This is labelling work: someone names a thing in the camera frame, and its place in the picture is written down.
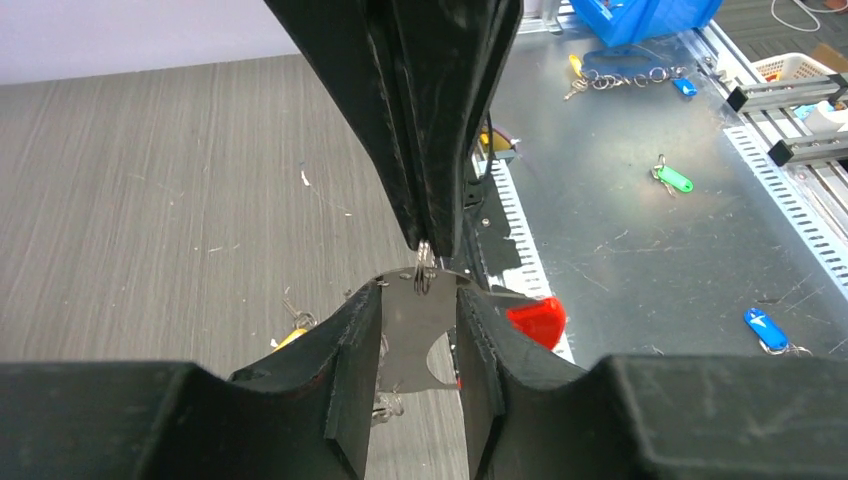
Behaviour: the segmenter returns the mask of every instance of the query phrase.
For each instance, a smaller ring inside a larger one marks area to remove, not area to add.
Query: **key tag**
[[[769,355],[780,355],[789,350],[789,337],[768,314],[759,308],[745,312],[745,323],[760,337],[760,346]]]
[[[691,180],[683,176],[677,170],[666,166],[665,155],[663,154],[660,154],[659,162],[651,168],[651,175],[654,179],[659,180],[667,187],[674,187],[683,193],[689,193],[694,188]]]
[[[574,74],[577,75],[577,78],[583,78],[583,62],[580,61],[580,57],[577,55],[569,55],[568,61],[571,63],[571,69],[574,70]]]
[[[686,97],[694,97],[698,94],[698,89],[695,88],[695,85],[686,78],[686,67],[676,68],[673,72],[674,76],[672,77],[671,83],[674,84],[674,87],[682,93]]]
[[[678,78],[677,80],[672,80],[671,83],[680,90],[680,93],[687,97],[694,97],[698,94],[698,89],[695,88],[695,85],[688,78]]]

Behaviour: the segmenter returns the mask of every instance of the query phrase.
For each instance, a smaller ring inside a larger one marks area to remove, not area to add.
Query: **metal sheet table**
[[[696,71],[699,50],[714,50],[704,35],[643,44],[688,68],[695,97],[664,83],[563,102],[568,55],[603,45],[562,20],[560,36],[518,36],[492,107],[521,155],[496,169],[502,198],[517,196],[504,203],[517,204],[507,214],[526,263],[502,282],[562,300],[558,353],[584,367],[613,352],[764,355],[742,318],[757,307],[795,345],[848,358],[844,289],[726,135],[744,122]],[[693,192],[672,197],[651,178],[659,154]]]

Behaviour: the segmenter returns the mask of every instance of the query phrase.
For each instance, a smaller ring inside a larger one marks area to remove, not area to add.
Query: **white basket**
[[[763,77],[778,73],[780,80],[821,77],[836,73],[803,53],[787,53],[764,58],[752,65]]]

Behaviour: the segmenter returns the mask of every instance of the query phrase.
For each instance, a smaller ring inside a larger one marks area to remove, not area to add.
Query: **yellow key tag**
[[[288,337],[286,337],[285,340],[280,342],[280,344],[277,345],[276,348],[274,348],[274,352],[285,347],[286,345],[290,344],[291,342],[297,340],[298,338],[303,336],[303,334],[306,333],[306,332],[307,332],[307,330],[305,328],[298,328],[297,330],[293,331],[292,333],[289,334]]]
[[[571,68],[574,69],[577,78],[583,78],[583,62],[580,61],[580,58],[577,55],[569,55],[568,61],[571,62]]]

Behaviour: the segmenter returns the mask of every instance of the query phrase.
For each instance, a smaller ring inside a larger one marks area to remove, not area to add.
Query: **white wall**
[[[296,52],[262,0],[0,0],[0,84]]]

